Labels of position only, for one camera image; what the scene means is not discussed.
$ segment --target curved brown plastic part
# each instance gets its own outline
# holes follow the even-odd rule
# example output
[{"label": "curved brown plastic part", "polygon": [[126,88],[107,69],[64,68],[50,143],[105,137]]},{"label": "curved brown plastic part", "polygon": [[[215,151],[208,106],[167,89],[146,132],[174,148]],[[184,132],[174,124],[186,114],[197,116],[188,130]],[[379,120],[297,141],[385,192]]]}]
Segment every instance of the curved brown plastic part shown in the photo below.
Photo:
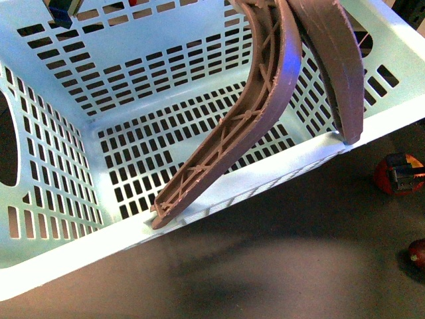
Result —
[{"label": "curved brown plastic part", "polygon": [[164,227],[186,209],[278,121],[298,80],[300,31],[319,63],[341,135],[352,144],[362,132],[363,65],[339,2],[236,3],[250,22],[254,43],[246,87],[228,114],[155,198],[151,208],[157,212],[152,222],[154,229]]},{"label": "curved brown plastic part", "polygon": [[363,131],[365,71],[354,32],[338,0],[287,0],[322,76],[334,123],[346,144]]}]

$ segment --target red object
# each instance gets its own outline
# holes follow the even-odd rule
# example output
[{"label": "red object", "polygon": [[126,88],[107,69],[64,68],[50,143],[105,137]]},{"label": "red object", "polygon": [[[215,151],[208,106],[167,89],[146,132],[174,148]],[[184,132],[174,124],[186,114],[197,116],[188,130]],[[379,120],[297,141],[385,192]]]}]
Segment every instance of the red object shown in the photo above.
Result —
[{"label": "red object", "polygon": [[[412,164],[412,167],[424,167],[422,165],[422,163],[420,161],[418,161],[416,158],[414,158],[411,155],[406,154],[406,160],[408,163]],[[389,195],[395,195],[395,196],[403,196],[403,195],[408,195],[411,194],[415,191],[418,191],[420,188],[422,188],[422,186],[424,185],[424,183],[419,183],[417,186],[415,186],[413,188],[412,191],[405,191],[405,192],[399,192],[399,193],[395,193],[392,190],[391,187],[391,183],[390,183],[390,179],[388,178],[388,166],[386,164],[386,160],[383,159],[377,166],[377,168],[375,169],[375,174],[373,176],[373,181],[376,184],[376,186],[378,186],[378,188],[380,190],[382,190],[383,192],[389,194]]]},{"label": "red object", "polygon": [[409,246],[410,260],[425,272],[425,238],[414,241]]}]

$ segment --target laundry basket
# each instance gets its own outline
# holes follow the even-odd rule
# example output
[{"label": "laundry basket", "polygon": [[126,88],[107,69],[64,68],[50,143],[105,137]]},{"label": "laundry basket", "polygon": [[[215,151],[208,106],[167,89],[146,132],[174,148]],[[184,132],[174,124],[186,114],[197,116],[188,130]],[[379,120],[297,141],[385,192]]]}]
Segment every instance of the laundry basket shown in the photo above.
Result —
[{"label": "laundry basket", "polygon": [[9,157],[17,170],[10,185],[0,183],[0,300],[425,117],[425,40],[379,0],[341,2],[364,57],[361,140],[346,146],[339,138],[304,45],[280,121],[154,231],[155,196],[244,88],[252,54],[247,20],[228,1],[85,0],[67,30],[42,0],[0,0],[0,98],[17,145],[1,154],[17,154]]}]

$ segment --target dark floor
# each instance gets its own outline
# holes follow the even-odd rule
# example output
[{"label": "dark floor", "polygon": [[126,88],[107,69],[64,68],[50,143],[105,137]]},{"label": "dark floor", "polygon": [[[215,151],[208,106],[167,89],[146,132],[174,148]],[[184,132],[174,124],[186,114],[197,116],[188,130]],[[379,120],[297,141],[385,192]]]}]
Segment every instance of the dark floor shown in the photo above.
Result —
[{"label": "dark floor", "polygon": [[212,217],[0,303],[0,318],[425,318],[405,263],[425,190],[371,183],[392,152],[425,161],[419,125]]}]

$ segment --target basket handle hole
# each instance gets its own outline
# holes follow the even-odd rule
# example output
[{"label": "basket handle hole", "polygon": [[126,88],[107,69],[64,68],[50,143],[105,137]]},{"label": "basket handle hole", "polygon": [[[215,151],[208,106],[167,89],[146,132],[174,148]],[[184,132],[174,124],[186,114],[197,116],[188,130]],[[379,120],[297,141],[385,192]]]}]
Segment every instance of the basket handle hole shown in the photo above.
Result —
[{"label": "basket handle hole", "polygon": [[15,186],[18,178],[18,149],[10,105],[0,91],[0,183]]}]

